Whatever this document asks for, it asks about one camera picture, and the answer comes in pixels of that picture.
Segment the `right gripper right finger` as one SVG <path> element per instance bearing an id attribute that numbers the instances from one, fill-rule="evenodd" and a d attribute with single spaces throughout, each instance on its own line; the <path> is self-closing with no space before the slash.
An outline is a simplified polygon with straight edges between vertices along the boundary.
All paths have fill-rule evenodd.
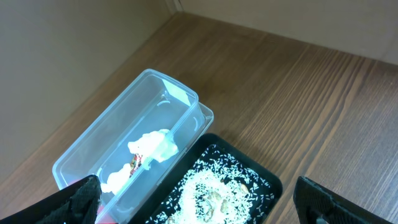
<path id="1" fill-rule="evenodd" d="M 301 224 L 391 224 L 305 176 L 297 179 L 293 200 Z"/>

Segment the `white napkin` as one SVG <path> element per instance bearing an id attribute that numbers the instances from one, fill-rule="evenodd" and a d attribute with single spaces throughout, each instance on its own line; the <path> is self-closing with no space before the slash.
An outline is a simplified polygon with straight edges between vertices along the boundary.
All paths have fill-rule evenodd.
<path id="1" fill-rule="evenodd" d="M 161 163 L 178 153 L 178 146 L 169 132 L 168 129 L 160 129 L 143 134 L 137 141 L 128 142 L 130 153 L 141 156 L 141 164 L 145 170 L 150 169 L 147 159 Z"/>

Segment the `rice and nut scraps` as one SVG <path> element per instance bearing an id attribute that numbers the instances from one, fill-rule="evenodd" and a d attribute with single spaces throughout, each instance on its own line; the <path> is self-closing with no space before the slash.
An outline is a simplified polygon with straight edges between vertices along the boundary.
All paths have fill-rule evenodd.
<path id="1" fill-rule="evenodd" d="M 275 200 L 269 180 L 214 144 L 205 149 L 146 223 L 260 223 Z"/>

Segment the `red strawberry cake wrapper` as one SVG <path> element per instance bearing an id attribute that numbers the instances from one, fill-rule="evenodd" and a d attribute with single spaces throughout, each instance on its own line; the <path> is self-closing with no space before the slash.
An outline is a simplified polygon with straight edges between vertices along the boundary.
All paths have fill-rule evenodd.
<path id="1" fill-rule="evenodd" d="M 140 168 L 141 165 L 142 165 L 142 155 L 135 154 L 134 157 L 132 158 L 132 161 L 130 162 L 131 171 L 129 176 L 132 177 L 136 172 L 136 170 L 138 170 L 138 168 Z"/>

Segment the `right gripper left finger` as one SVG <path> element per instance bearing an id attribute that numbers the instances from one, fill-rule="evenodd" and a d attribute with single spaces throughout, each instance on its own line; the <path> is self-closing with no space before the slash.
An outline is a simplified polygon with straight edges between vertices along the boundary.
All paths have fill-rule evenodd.
<path id="1" fill-rule="evenodd" d="M 100 180 L 85 178 L 1 220 L 1 224 L 94 224 L 101 199 Z"/>

